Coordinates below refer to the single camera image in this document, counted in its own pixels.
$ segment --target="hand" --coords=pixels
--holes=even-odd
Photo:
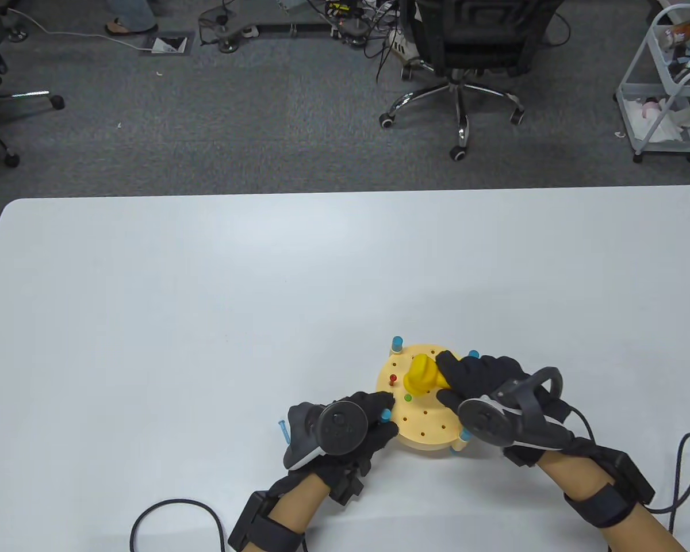
[[[459,361],[451,352],[443,351],[435,361],[452,388],[438,391],[437,400],[455,413],[458,413],[460,404],[466,399],[491,394],[508,380],[521,381],[529,377],[516,360],[507,356],[467,356]],[[537,389],[535,395],[546,416],[565,421],[570,415],[569,405],[563,400],[550,397],[550,392],[544,387]],[[509,447],[504,453],[507,451],[510,451],[512,459],[517,458],[530,466],[537,463],[544,454],[544,450],[529,447]]]
[[[398,435],[398,426],[392,421],[381,423],[380,416],[384,410],[391,410],[396,400],[393,394],[387,392],[365,393],[358,392],[342,400],[348,400],[362,408],[368,418],[369,430],[363,442],[353,452],[332,457],[324,455],[314,458],[304,467],[290,471],[288,476],[277,481],[269,490],[270,495],[281,495],[289,492],[306,476],[315,474],[330,489],[342,485],[342,481],[352,474],[360,473],[365,476],[371,468],[374,453]]]

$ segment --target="chair wheel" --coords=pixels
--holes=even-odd
[[[514,126],[519,126],[519,124],[522,123],[524,120],[524,112],[521,111],[519,108],[516,108],[513,110],[513,113],[511,113],[511,124]]]
[[[381,124],[381,128],[390,128],[393,124],[393,117],[389,113],[384,113],[384,115],[378,118],[378,122]]]
[[[28,31],[22,24],[18,23],[16,26],[7,29],[8,30],[8,40],[14,43],[24,42],[28,38]]]
[[[53,95],[48,100],[49,102],[51,102],[51,107],[53,107],[56,111],[61,111],[66,107],[66,103],[64,103],[64,98],[62,98],[60,95]]]
[[[219,53],[235,53],[239,45],[234,40],[220,40],[217,44]]]
[[[454,148],[450,150],[450,159],[452,159],[453,161],[459,161],[465,157],[467,151],[467,148],[463,148],[460,147],[460,145],[456,145]]]
[[[21,164],[21,156],[17,155],[17,153],[6,153],[3,162],[10,168],[16,168]]]

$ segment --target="sandal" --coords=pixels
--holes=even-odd
[[[150,29],[146,29],[145,31],[129,31],[127,30],[124,26],[120,24],[120,18],[116,18],[116,20],[113,21],[113,23],[120,27],[121,29],[124,29],[124,31],[113,31],[109,26],[111,24],[106,24],[105,25],[105,32],[109,36],[135,36],[135,35],[150,35],[152,32],[156,32],[159,29],[158,24],[154,25]]]

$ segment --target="metal chair base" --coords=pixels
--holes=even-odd
[[[55,110],[64,109],[64,99],[61,97],[61,95],[51,95],[51,92],[48,90],[41,90],[39,92],[22,92],[19,94],[0,94],[0,102],[11,102],[14,100],[36,97],[48,97],[49,101],[51,102],[51,107],[53,107]],[[21,164],[21,157],[10,149],[8,144],[6,144],[5,140],[3,140],[1,136],[0,147],[5,150],[5,158],[3,161],[7,166],[10,168],[16,168],[19,164]]]
[[[429,66],[423,60],[411,60],[402,68],[402,80],[410,81],[411,73],[414,68],[421,68],[434,73],[434,68]],[[481,92],[481,94],[496,95],[500,98],[505,98],[512,102],[515,106],[513,113],[511,115],[511,124],[519,125],[524,119],[524,106],[521,100],[511,92],[505,90],[494,89],[494,87],[479,85],[474,82],[469,82],[466,77],[468,71],[461,69],[453,69],[450,76],[444,79],[440,84],[426,87],[426,89],[415,90],[414,92],[408,92],[398,98],[392,105],[390,109],[382,114],[378,119],[379,123],[383,128],[389,128],[393,125],[393,121],[396,118],[396,113],[398,110],[403,108],[405,105],[416,102],[416,100],[421,98],[429,97],[429,95],[437,94],[438,92],[447,91],[455,97],[455,111],[458,115],[458,145],[450,150],[450,158],[453,161],[459,161],[463,159],[468,150],[468,138],[470,136],[470,121],[468,119],[468,114],[465,110],[465,103],[463,100],[464,90],[474,90],[476,92]]]

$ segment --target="storage cart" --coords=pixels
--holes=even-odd
[[[668,13],[672,13],[676,10],[684,10],[685,16],[690,16],[690,3],[678,3],[678,5],[669,6],[665,10],[660,11],[652,22],[651,27],[647,31],[644,40],[642,40],[642,45],[640,45],[639,50],[637,50],[637,55],[634,57],[634,61],[626,71],[621,84],[618,89],[616,89],[616,94],[614,94],[614,99],[618,102],[619,109],[621,109],[621,116],[623,117],[624,126],[626,126],[626,136],[628,136],[631,142],[631,147],[634,150],[634,163],[641,163],[643,155],[645,152],[676,152],[676,153],[687,153],[687,161],[690,162],[690,127],[683,129],[682,141],[678,140],[667,140],[664,142],[652,142],[650,141],[654,131],[660,125],[663,118],[670,110],[682,110],[688,108],[690,103],[688,98],[690,98],[690,73],[687,74],[681,81],[675,82],[673,77],[669,73],[668,65],[671,59],[669,55],[665,55],[660,47],[660,36],[665,33],[666,29],[669,29],[669,25],[660,25],[660,20]],[[631,73],[636,68],[639,59],[642,57],[645,48],[649,48],[649,52],[654,60],[654,65],[658,75],[660,76],[659,83],[653,84],[640,84],[629,82]],[[631,122],[629,120],[629,115],[626,110],[626,105],[624,100],[644,100],[648,97],[655,97],[661,99],[663,97],[668,98],[665,107],[661,110],[660,115],[657,116],[654,124],[651,126],[647,136],[643,140],[638,140],[634,136],[634,129],[631,127]]]

